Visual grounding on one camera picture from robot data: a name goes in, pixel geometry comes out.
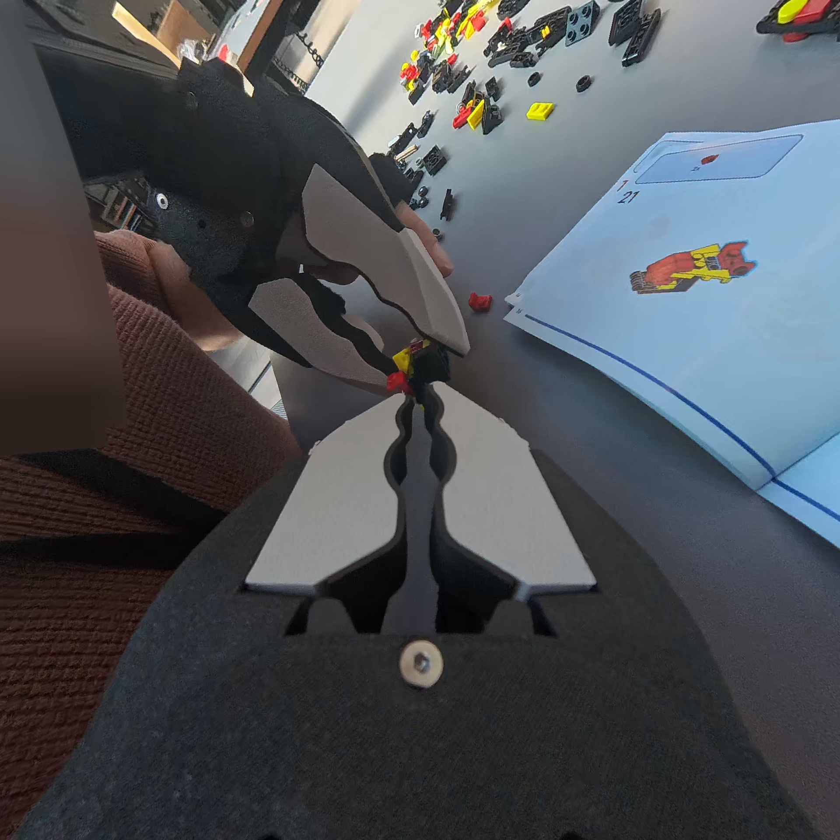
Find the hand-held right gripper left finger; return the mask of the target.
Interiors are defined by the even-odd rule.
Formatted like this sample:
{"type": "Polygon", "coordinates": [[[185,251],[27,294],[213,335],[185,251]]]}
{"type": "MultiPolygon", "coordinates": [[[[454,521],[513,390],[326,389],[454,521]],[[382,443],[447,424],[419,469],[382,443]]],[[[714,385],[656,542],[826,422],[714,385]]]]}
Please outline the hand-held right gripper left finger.
{"type": "Polygon", "coordinates": [[[413,408],[393,395],[314,445],[245,578],[250,590],[390,597],[399,588],[413,408]]]}

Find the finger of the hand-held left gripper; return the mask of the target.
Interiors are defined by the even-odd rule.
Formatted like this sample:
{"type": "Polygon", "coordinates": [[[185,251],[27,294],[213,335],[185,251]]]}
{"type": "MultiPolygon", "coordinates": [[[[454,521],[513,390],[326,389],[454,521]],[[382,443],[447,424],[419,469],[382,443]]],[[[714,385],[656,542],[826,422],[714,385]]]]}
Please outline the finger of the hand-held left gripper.
{"type": "Polygon", "coordinates": [[[312,368],[377,395],[396,370],[385,342],[362,318],[347,314],[343,299],[319,280],[280,278],[259,284],[249,309],[312,368]]]}
{"type": "Polygon", "coordinates": [[[399,222],[381,185],[372,179],[383,219],[351,190],[314,164],[302,188],[300,209],[283,230],[277,256],[311,268],[347,266],[365,278],[375,295],[402,312],[425,338],[465,356],[470,350],[459,305],[433,257],[409,227],[399,222]]]}

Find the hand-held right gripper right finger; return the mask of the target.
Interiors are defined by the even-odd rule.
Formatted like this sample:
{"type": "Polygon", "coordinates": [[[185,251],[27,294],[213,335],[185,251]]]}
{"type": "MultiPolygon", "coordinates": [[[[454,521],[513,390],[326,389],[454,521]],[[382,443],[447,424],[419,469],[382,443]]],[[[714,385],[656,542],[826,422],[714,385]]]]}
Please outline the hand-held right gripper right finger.
{"type": "Polygon", "coordinates": [[[445,383],[427,386],[423,406],[438,480],[429,560],[439,591],[458,602],[528,602],[594,589],[529,443],[445,383]]]}

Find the small red yellow brick model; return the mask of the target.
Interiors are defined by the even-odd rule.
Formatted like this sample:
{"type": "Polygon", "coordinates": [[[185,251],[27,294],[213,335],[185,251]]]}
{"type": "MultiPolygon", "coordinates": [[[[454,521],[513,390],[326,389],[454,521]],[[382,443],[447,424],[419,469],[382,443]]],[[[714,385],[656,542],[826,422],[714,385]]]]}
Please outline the small red yellow brick model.
{"type": "Polygon", "coordinates": [[[387,376],[388,393],[402,393],[424,404],[427,389],[436,382],[449,382],[450,361],[447,349],[430,339],[415,339],[392,357],[396,372],[387,376]]]}

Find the person's left forearm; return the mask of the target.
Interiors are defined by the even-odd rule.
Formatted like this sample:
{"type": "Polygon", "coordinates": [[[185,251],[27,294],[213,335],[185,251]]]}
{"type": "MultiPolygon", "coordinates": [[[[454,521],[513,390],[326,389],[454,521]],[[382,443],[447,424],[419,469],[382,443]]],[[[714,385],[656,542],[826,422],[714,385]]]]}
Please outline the person's left forearm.
{"type": "Polygon", "coordinates": [[[102,453],[230,512],[294,459],[289,423],[238,385],[173,319],[147,248],[96,232],[122,362],[127,421],[102,453]]]}

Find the grey desk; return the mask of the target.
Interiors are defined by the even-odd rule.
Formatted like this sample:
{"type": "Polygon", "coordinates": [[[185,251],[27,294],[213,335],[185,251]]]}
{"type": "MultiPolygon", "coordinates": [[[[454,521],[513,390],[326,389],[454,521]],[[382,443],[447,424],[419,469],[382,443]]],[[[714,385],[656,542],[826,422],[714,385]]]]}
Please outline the grey desk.
{"type": "MultiPolygon", "coordinates": [[[[451,238],[457,288],[512,290],[642,148],[699,125],[768,128],[838,114],[827,58],[798,59],[809,93],[782,103],[758,2],[663,2],[654,54],[622,70],[607,24],[545,57],[549,137],[523,125],[524,162],[469,185],[451,238]],[[578,93],[575,83],[592,77],[578,93]]],[[[604,595],[544,600],[557,637],[442,637],[442,683],[399,687],[397,649],[308,644],[304,687],[327,702],[328,749],[282,801],[279,838],[771,838],[736,825],[746,791],[723,762],[762,760],[773,805],[838,838],[838,549],[751,496],[665,420],[582,362],[493,324],[456,384],[544,445],[550,488],[592,558],[651,606],[630,623],[604,595]]]]}

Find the person's left hand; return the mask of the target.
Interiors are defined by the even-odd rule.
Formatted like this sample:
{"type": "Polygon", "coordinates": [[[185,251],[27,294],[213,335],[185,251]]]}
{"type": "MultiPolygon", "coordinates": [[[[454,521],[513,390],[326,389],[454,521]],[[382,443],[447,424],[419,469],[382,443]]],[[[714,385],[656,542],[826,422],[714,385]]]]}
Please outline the person's left hand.
{"type": "MultiPolygon", "coordinates": [[[[395,207],[402,224],[414,231],[444,278],[454,265],[433,230],[405,202],[395,207]]],[[[226,349],[244,338],[234,324],[217,309],[191,278],[191,270],[173,247],[153,241],[147,248],[150,263],[159,280],[161,293],[173,319],[204,351],[226,349]]]]}

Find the pile of loose toy bricks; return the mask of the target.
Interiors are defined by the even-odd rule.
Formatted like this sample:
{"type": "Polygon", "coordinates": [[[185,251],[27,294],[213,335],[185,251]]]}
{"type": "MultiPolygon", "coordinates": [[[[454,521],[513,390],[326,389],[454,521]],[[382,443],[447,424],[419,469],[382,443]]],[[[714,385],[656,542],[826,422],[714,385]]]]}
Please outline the pile of loose toy bricks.
{"type": "MultiPolygon", "coordinates": [[[[407,100],[417,105],[426,91],[436,95],[460,95],[452,126],[480,130],[491,134],[504,122],[500,105],[502,85],[497,76],[485,81],[473,78],[477,66],[459,63],[456,48],[477,35],[488,22],[488,13],[496,10],[499,26],[489,36],[482,55],[487,68],[534,69],[539,60],[557,45],[572,46],[588,39],[602,15],[599,2],[583,2],[577,7],[563,5],[540,17],[530,25],[517,26],[516,17],[530,2],[438,2],[439,11],[414,30],[420,49],[412,51],[400,69],[400,86],[407,100]]],[[[622,66],[633,67],[648,54],[661,23],[660,8],[645,8],[646,2],[620,3],[612,15],[607,44],[624,46],[622,66]]],[[[419,152],[417,140],[424,139],[431,129],[436,112],[426,110],[419,122],[409,122],[406,129],[389,141],[386,157],[410,185],[407,204],[413,210],[429,204],[428,185],[421,185],[425,176],[434,176],[448,162],[438,145],[410,160],[419,152]]]]}

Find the blue instruction booklet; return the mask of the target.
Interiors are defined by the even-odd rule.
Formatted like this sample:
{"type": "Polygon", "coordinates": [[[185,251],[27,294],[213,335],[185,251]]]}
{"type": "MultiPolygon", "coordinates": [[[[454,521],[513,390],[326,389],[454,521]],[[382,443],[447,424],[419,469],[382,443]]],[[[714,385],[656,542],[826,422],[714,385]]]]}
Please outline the blue instruction booklet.
{"type": "Polygon", "coordinates": [[[838,153],[837,119],[667,133],[506,299],[835,546],[838,153]]]}

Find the person's brown sweater torso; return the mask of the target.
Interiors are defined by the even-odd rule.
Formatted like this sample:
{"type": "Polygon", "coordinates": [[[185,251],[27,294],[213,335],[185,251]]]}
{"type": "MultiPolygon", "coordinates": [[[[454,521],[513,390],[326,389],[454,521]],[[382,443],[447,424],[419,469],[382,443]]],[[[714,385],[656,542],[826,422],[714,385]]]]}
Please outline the person's brown sweater torso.
{"type": "Polygon", "coordinates": [[[163,583],[224,514],[112,458],[2,458],[2,838],[68,761],[163,583]]]}

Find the long black red brick model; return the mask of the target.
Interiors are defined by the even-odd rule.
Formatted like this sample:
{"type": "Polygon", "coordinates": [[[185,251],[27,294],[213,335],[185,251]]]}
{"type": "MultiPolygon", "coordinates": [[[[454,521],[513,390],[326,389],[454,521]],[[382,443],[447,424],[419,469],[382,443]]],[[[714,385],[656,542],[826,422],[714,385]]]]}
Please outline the long black red brick model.
{"type": "Polygon", "coordinates": [[[779,1],[756,24],[759,35],[779,35],[785,43],[811,36],[839,42],[839,1],[779,1]]]}

